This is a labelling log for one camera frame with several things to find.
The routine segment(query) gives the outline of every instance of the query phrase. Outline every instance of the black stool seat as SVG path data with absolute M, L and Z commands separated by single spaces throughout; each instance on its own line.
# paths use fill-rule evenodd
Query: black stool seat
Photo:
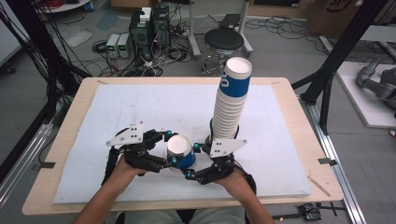
M 244 46 L 244 38 L 231 29 L 215 29 L 206 33 L 205 43 L 212 49 L 237 50 Z

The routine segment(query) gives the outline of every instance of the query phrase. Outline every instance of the wooden table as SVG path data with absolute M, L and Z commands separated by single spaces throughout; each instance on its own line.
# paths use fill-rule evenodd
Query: wooden table
M 46 158 L 46 161 L 56 162 L 56 165 L 53 169 L 41 169 L 22 208 L 25 215 L 78 213 L 84 207 L 85 203 L 54 204 L 52 200 L 61 181 L 67 155 L 90 108 L 96 88 L 106 84 L 218 85 L 219 77 L 85 78 Z M 268 204 L 341 201 L 344 196 L 343 191 L 331 167 L 318 162 L 318 159 L 325 158 L 325 155 L 288 80 L 281 77 L 253 77 L 250 85 L 272 86 L 312 189 L 312 194 L 307 197 L 262 197 L 261 202 Z M 115 203 L 112 211 L 207 208 L 238 204 L 236 200 L 132 202 Z

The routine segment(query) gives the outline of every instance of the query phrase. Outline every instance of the stack of paper cups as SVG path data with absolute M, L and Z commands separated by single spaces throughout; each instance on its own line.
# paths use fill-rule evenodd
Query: stack of paper cups
M 227 61 L 212 119 L 214 138 L 234 138 L 248 95 L 251 63 L 235 57 Z

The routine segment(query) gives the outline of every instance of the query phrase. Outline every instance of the power supply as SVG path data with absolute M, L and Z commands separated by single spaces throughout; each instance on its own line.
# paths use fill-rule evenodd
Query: power supply
M 120 35 L 111 35 L 106 43 L 107 53 L 109 58 L 119 58 L 119 48 L 117 43 L 119 42 Z
M 162 49 L 171 47 L 170 26 L 169 26 L 169 6 L 155 7 L 152 15 L 155 40 L 157 46 Z
M 129 58 L 132 54 L 132 42 L 129 34 L 122 34 L 117 43 L 121 58 Z

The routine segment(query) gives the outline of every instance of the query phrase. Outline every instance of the person's arm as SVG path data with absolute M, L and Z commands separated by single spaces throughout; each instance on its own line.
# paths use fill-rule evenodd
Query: person's arm
M 215 183 L 222 185 L 231 196 L 242 204 L 250 219 L 250 223 L 275 223 L 239 171 L 235 170 L 226 178 L 218 180 Z
M 145 172 L 131 167 L 121 156 L 110 178 L 95 193 L 72 223 L 103 224 L 117 197 L 125 191 L 136 175 Z

